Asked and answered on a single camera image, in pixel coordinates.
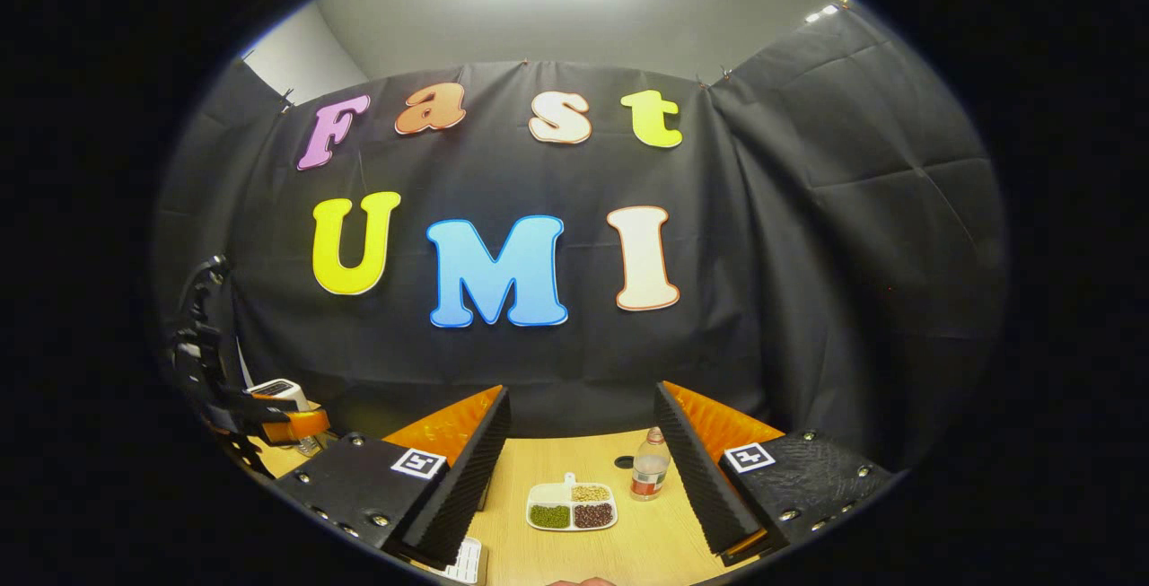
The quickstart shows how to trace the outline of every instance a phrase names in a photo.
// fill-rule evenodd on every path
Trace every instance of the bottle label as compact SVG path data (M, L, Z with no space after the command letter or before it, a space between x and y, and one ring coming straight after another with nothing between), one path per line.
M635 470L634 477L631 479L631 492L641 496L649 496L650 494L662 489L662 480L664 478L666 478L665 471L645 473Z

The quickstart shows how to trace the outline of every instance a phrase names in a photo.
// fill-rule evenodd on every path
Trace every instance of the black backdrop curtain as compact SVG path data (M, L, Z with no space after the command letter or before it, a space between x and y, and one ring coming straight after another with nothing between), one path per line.
M465 88L466 117L399 136L407 95L442 82ZM684 134L672 149L638 140L619 103L651 88L679 107L666 116ZM530 134L531 100L545 91L589 102L587 141ZM370 108L332 160L298 171L316 109L362 94ZM972 388L997 327L1004 233L985 149L930 68L857 14L804 26L710 87L514 62L392 76L286 115L270 95L267 107L244 102L259 111L202 149L218 161L205 155L191 168L201 175L171 177L168 194L213 209L186 226L161 221L161 310L170 286L226 242L252 379L300 381L337 430L384 435L504 384L512 435L623 431L651 424L651 383L668 379L782 430L827 430L900 468ZM402 194L385 275L358 296L327 293L311 271L311 210L353 202L340 257L354 264L358 202L383 191ZM670 215L664 256L681 298L626 313L615 304L622 255L606 216L640 205ZM432 325L426 228L464 218L498 255L512 223L538 214L564 222L555 269L566 323ZM195 233L211 237L173 245Z

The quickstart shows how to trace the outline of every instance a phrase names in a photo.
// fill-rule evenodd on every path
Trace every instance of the blue letter m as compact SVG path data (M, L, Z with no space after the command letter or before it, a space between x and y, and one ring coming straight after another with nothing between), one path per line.
M566 321L555 284L555 241L563 222L554 215L526 215L507 236L499 260L491 257L469 221L441 221L427 228L439 252L439 307L431 323L442 329L471 325L475 315L463 307L463 290L483 321L499 321L507 293L515 284L515 304L507 311L517 326L554 326Z

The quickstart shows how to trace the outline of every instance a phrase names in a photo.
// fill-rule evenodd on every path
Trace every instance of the wooden table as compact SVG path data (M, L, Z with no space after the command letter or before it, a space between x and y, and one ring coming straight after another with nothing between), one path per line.
M662 494L630 498L631 471L615 458L634 454L646 430L583 438L507 439L491 479L483 511L468 535L487 549L487 586L545 586L601 577L618 586L694 584L746 565L725 568L710 554L672 462ZM304 458L294 449L265 449L263 463L276 477ZM618 522L591 532L547 532L526 524L526 494L540 483L602 483L615 492Z

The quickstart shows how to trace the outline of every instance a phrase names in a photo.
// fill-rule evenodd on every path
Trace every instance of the ceiling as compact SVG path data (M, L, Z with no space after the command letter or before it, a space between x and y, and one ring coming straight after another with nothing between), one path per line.
M710 83L835 0L318 0L368 79L486 61L641 68Z

